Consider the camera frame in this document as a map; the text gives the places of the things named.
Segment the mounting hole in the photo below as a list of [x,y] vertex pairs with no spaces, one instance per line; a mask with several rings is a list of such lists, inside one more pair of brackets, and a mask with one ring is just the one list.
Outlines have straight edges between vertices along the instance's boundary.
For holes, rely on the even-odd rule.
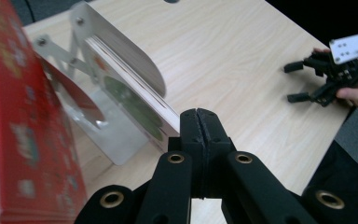
[[157,215],[155,218],[153,218],[154,224],[167,224],[169,222],[169,219],[165,215]]
[[235,160],[240,162],[240,163],[251,163],[253,161],[252,157],[246,156],[246,155],[242,155],[239,154],[235,157]]
[[170,163],[181,163],[185,160],[185,157],[179,154],[172,154],[170,157],[168,157],[168,161]]
[[113,208],[119,206],[123,201],[123,193],[119,191],[110,191],[103,195],[100,200],[100,204],[104,208]]
[[318,190],[316,192],[316,198],[323,205],[333,208],[333,209],[343,209],[345,207],[344,201],[342,201],[338,196],[334,195],[325,190]]

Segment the green circular disc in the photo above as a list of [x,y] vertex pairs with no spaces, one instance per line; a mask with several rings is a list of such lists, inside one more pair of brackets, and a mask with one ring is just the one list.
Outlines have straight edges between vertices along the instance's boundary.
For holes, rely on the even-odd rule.
[[158,115],[130,88],[122,82],[112,78],[104,77],[104,84],[109,93],[118,101],[144,129],[159,141],[162,134],[158,127],[162,121]]

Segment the light wood surface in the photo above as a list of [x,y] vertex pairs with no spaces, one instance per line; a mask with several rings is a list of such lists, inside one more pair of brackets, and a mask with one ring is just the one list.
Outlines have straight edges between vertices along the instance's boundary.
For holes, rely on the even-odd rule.
[[[345,119],[348,108],[291,105],[286,94],[324,84],[313,70],[285,74],[312,48],[325,48],[261,0],[97,0],[91,5],[140,47],[167,85],[166,102],[179,114],[215,112],[237,150],[254,153],[291,191],[301,194]],[[69,49],[68,13],[25,27],[31,39],[49,34]],[[146,145],[115,166],[74,124],[88,194],[111,184],[135,189],[154,172],[160,152]],[[193,223],[225,223],[219,201],[194,201]]]

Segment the screw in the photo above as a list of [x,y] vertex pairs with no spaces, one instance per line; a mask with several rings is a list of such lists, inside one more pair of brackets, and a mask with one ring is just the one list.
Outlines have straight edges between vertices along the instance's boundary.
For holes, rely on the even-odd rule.
[[83,23],[84,23],[83,18],[77,17],[76,18],[76,23],[77,23],[77,25],[83,25]]
[[46,39],[45,38],[39,38],[37,39],[37,45],[39,45],[40,47],[46,45]]
[[77,62],[77,59],[73,58],[73,59],[71,59],[71,61],[69,63],[76,63],[76,62]]

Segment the red box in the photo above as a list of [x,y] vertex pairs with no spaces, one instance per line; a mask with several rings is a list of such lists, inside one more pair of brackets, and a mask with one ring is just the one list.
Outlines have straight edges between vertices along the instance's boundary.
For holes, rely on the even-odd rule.
[[69,119],[21,27],[0,0],[0,223],[73,223],[87,196]]

